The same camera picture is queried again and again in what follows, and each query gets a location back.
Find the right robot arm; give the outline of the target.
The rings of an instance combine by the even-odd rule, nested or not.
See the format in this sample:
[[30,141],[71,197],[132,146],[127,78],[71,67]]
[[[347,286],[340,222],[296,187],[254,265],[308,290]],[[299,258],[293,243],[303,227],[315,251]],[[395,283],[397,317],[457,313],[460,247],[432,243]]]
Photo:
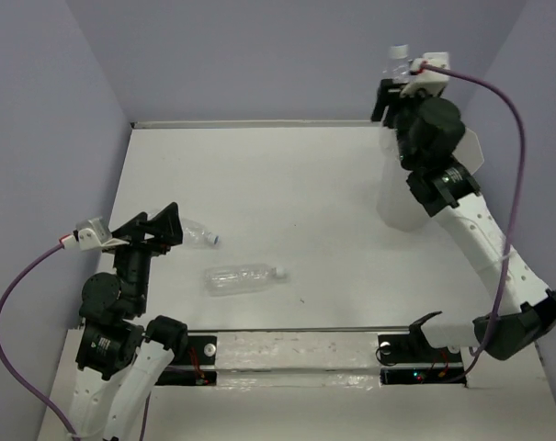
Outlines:
[[528,267],[495,222],[474,177],[483,162],[480,143],[457,106],[442,96],[445,86],[380,81],[370,118],[382,126],[377,210],[396,230],[415,231],[430,221],[440,226],[493,306],[481,316],[429,312],[410,325],[406,348],[418,360],[451,346],[507,360],[556,325],[556,289]]

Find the clear bottle white cap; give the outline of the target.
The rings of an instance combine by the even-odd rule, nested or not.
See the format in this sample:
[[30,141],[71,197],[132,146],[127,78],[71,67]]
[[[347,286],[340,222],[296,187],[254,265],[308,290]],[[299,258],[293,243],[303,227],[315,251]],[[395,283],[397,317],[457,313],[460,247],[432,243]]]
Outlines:
[[206,269],[203,284],[212,297],[257,293],[286,281],[288,271],[283,266],[246,264]]
[[388,85],[406,85],[411,80],[408,44],[391,45],[383,71],[381,83]]

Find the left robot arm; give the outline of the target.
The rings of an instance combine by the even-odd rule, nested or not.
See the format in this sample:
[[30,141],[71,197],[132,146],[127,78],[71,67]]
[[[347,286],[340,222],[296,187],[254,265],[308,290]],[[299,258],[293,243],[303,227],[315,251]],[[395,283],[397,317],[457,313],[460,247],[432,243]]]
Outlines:
[[114,256],[112,271],[94,274],[82,287],[67,434],[123,440],[159,376],[187,351],[184,323],[164,316],[147,326],[133,323],[146,311],[152,259],[183,242],[179,209],[172,202],[153,216],[141,212],[115,231],[100,218],[85,220],[61,242]]

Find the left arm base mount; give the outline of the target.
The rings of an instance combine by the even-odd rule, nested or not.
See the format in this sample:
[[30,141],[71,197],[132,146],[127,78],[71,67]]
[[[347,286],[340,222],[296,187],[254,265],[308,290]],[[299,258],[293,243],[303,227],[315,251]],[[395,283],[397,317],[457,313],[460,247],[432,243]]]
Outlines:
[[191,334],[187,349],[176,356],[156,381],[156,386],[215,386],[217,371],[217,337],[212,334]]

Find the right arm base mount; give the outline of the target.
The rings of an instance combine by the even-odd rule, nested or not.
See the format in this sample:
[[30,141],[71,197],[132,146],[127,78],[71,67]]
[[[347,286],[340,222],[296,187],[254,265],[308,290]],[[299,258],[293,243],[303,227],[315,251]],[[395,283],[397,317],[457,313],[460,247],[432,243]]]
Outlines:
[[423,324],[439,314],[440,311],[430,312],[417,319],[404,334],[378,336],[375,356],[382,386],[467,384],[465,378],[460,378],[465,371],[460,353],[452,353],[447,347],[432,347],[422,331]]

